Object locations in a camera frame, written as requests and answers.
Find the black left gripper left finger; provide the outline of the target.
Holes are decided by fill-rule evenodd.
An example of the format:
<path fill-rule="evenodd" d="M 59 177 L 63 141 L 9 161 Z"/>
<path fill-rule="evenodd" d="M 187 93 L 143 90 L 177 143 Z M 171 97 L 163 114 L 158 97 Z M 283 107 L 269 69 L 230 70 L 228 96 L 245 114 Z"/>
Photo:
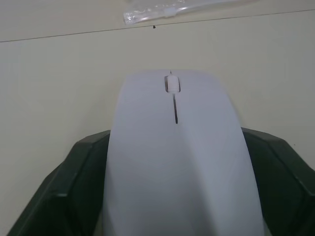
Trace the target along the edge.
<path fill-rule="evenodd" d="M 41 183 L 10 236 L 92 236 L 102 209 L 110 131 L 75 143 Z"/>

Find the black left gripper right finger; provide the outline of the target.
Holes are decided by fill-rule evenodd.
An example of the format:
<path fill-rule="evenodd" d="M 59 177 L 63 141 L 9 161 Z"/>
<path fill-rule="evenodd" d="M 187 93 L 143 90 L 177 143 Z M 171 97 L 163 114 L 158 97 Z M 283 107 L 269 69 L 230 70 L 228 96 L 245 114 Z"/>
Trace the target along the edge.
<path fill-rule="evenodd" d="M 242 129 L 264 221 L 273 236 L 315 234 L 315 172 L 283 139 Z"/>

